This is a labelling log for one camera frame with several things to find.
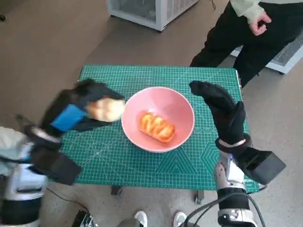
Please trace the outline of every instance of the glazed pastry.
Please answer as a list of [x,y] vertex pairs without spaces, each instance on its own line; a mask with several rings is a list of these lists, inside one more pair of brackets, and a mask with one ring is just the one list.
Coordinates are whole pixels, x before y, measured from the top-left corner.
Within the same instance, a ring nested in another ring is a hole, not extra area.
[[140,131],[164,143],[171,141],[175,126],[153,113],[146,113],[140,118]]
[[96,102],[90,102],[86,106],[90,116],[101,122],[114,122],[121,118],[125,109],[124,100],[102,98]]

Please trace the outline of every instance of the bowl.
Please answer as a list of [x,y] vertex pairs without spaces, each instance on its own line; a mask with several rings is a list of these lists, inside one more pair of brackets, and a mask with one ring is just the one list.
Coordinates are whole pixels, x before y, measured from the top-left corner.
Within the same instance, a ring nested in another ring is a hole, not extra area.
[[[139,119],[146,112],[153,112],[175,126],[171,142],[160,142],[139,130]],[[149,87],[127,101],[121,122],[125,135],[133,144],[150,152],[163,153],[179,147],[190,137],[195,114],[179,92],[167,87]]]

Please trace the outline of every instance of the hand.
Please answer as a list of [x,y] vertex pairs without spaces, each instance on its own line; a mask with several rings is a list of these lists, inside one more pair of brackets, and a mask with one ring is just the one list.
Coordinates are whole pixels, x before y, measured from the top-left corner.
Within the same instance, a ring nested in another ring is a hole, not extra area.
[[110,123],[97,122],[85,117],[87,105],[102,98],[123,100],[124,96],[109,89],[104,83],[86,79],[76,84],[74,89],[63,90],[48,107],[40,128],[54,137],[61,137],[70,129],[92,130]]
[[259,18],[258,20],[252,22],[249,24],[251,31],[253,32],[254,35],[258,36],[263,34],[264,32],[266,32],[267,28],[266,25],[261,25],[259,26],[259,22],[260,21],[264,21],[265,23],[270,23],[271,22],[271,18],[267,15],[266,12],[264,12]]
[[231,145],[244,139],[245,110],[242,101],[235,104],[230,94],[219,85],[192,81],[189,86],[191,92],[201,96],[210,108],[220,139]]

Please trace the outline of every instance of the sneaker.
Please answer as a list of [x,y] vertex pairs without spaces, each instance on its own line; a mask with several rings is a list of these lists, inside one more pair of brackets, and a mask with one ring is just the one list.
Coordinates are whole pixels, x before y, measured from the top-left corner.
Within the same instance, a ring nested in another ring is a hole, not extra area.
[[173,227],[179,227],[185,222],[185,219],[187,218],[186,214],[183,212],[177,212],[175,217],[174,217],[174,223]]
[[147,227],[147,215],[144,211],[138,211],[134,218],[140,221],[140,223],[143,225],[143,227]]

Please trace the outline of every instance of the green cutting mat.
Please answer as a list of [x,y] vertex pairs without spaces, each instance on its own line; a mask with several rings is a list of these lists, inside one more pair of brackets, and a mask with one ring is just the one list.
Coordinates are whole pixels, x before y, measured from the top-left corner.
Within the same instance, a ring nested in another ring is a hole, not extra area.
[[[190,93],[188,84],[192,80],[219,84],[238,101],[241,93],[234,69],[88,65],[80,76],[81,80],[87,78],[107,83],[126,100],[147,87],[172,88],[189,100],[196,123],[185,144],[164,154],[136,147],[124,135],[120,122],[89,132],[70,131],[63,138],[62,152],[83,168],[77,182],[215,190],[217,132],[208,107],[201,97]],[[249,191],[258,190],[252,180],[247,179],[246,184]]]

